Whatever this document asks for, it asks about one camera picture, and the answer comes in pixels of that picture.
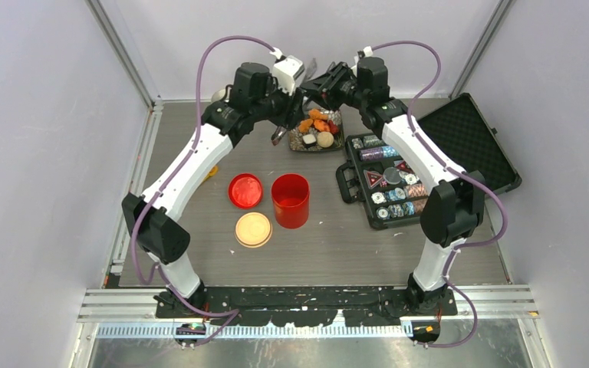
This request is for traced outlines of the orange fried food piece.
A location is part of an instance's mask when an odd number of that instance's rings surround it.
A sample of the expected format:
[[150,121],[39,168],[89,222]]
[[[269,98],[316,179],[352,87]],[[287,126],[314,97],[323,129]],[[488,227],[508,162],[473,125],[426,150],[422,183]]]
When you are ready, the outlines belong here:
[[311,126],[314,125],[314,119],[302,120],[298,125],[298,131],[301,134],[308,134]]

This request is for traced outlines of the white black sushi piece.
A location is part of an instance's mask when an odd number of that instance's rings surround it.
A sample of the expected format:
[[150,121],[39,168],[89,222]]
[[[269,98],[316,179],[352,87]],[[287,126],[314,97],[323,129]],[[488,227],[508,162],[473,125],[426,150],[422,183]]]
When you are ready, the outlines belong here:
[[305,134],[301,138],[302,145],[305,149],[309,149],[317,145],[317,138],[314,134]]

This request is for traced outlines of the round tan bun food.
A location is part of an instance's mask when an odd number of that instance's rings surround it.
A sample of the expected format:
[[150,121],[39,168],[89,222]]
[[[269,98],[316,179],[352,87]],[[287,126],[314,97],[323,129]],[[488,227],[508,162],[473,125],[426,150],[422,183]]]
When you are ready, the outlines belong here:
[[316,140],[320,148],[326,149],[334,144],[334,135],[330,132],[322,131],[317,135]]

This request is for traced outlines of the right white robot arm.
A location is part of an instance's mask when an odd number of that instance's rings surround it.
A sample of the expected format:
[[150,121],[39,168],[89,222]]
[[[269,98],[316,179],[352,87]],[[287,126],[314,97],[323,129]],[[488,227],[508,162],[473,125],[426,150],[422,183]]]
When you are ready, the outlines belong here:
[[325,109],[356,109],[363,125],[403,157],[428,192],[420,215],[426,242],[403,294],[410,311],[428,314],[446,293],[456,252],[482,224],[482,174],[455,164],[421,129],[411,106],[391,97],[381,58],[364,57],[354,68],[338,64],[299,88]]

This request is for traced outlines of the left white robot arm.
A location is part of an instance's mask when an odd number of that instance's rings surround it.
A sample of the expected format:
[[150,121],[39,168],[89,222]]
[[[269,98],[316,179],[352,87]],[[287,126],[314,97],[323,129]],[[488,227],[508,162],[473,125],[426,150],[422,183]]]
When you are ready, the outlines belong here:
[[190,234],[179,223],[192,195],[210,170],[261,121],[273,123],[281,136],[303,116],[304,95],[297,79],[304,63],[295,57],[272,67],[245,62],[218,100],[198,112],[196,131],[166,171],[139,195],[127,194],[123,217],[132,248],[141,248],[156,262],[176,295],[175,307],[186,317],[204,308],[204,284],[187,254]]

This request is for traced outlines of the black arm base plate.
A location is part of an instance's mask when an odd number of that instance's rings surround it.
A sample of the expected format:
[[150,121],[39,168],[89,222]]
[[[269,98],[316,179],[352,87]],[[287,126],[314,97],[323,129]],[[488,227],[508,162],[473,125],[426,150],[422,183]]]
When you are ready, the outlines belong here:
[[435,301],[408,305],[405,288],[394,286],[209,287],[195,299],[205,320],[221,326],[238,311],[232,326],[326,327],[342,317],[349,327],[393,326],[400,317],[455,316],[452,291]]

